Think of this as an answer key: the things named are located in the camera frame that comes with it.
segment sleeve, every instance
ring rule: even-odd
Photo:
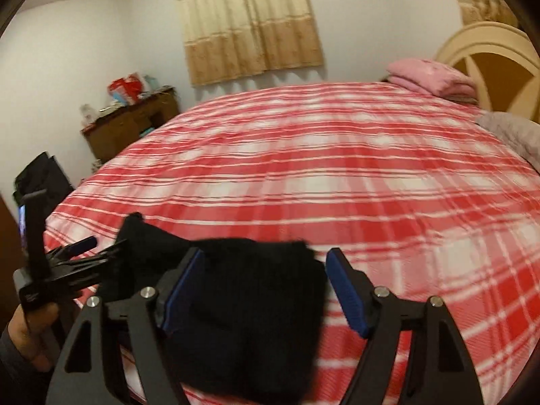
[[[44,405],[51,374],[37,372],[4,330],[0,339],[0,403]]]

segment headboard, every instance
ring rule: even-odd
[[[491,21],[468,25],[442,46],[435,60],[474,79],[481,108],[538,121],[540,59],[519,29]]]

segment wall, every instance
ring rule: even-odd
[[[137,69],[122,4],[70,0],[27,10],[0,39],[0,192],[12,213],[13,180],[41,152],[56,155],[74,185],[91,173],[79,107],[103,108],[107,85]]]
[[[373,81],[404,56],[431,57],[461,28],[456,0],[311,0],[325,67],[265,73],[192,88],[175,0],[126,0],[129,38],[139,68],[174,85],[184,109],[221,94],[277,85]]]

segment red plaid bedspread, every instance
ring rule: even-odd
[[[376,285],[444,297],[495,404],[540,338],[540,176],[474,124],[479,112],[385,83],[212,100],[87,179],[48,219],[46,242],[95,235],[101,249],[139,211],[188,239],[306,239],[321,260],[339,246]],[[385,403],[408,343],[403,334]],[[307,402],[338,403],[363,346],[332,294]]]

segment silver bolt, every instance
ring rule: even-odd
[[[373,292],[377,297],[383,299],[390,295],[390,289],[388,289],[386,286],[376,286]]]
[[[86,305],[88,307],[94,308],[99,304],[99,297],[96,297],[95,295],[91,296],[88,300],[86,300]]]
[[[156,294],[156,290],[152,288],[151,286],[147,286],[146,288],[143,288],[140,290],[140,296],[143,299],[150,299]]]
[[[439,308],[444,304],[444,301],[442,301],[441,297],[438,295],[434,295],[429,299],[429,302],[434,308]]]

